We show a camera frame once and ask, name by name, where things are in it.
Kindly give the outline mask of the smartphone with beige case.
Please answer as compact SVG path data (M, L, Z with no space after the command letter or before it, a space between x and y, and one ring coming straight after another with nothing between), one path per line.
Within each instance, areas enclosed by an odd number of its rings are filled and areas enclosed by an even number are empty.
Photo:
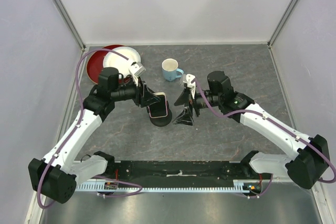
M165 117L168 114L166 94L164 92L157 92L155 94L160 98L160 101L158 103L154 103L158 107L158 113L157 113L157 115L150 115L149 114L149 117L150 118Z

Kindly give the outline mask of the black phone stand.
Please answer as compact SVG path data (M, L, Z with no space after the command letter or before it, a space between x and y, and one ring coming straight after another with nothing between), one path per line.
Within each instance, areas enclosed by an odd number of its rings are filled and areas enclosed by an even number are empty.
M165 127L172 121L172 112L168 109L168 114L162 118L150 118L151 123L157 127Z

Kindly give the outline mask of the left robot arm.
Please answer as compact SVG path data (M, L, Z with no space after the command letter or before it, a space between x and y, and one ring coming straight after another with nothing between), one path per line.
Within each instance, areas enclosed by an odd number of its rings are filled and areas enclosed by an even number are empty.
M117 68L103 68L98 83L80 101L80 111L61 140L42 159L34 158L29 163L31 184L42 209L46 208L41 202L42 195L64 204L78 185L98 175L103 178L114 175L115 165L111 163L114 158L103 152L79 164L74 164L74 160L91 134L115 108L116 102L133 100L141 108L159 102L159 97L141 80L145 68L135 63L128 71L131 79L124 84L123 74Z

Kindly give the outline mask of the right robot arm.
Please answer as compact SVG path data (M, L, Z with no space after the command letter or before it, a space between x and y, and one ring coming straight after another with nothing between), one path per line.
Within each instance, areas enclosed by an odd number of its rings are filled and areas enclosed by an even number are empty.
M324 137L311 137L276 119L252 98L235 91L223 71L211 72L207 81L209 88L203 90L194 75L181 76L183 92L174 104L184 108L174 124L192 126L193 117L199 116L201 109L210 109L218 118L230 118L255 130L282 150L282 154L251 151L240 166L245 178L263 173L285 176L304 189L312 188L316 182L335 182L334 178L322 179L328 168L335 171Z

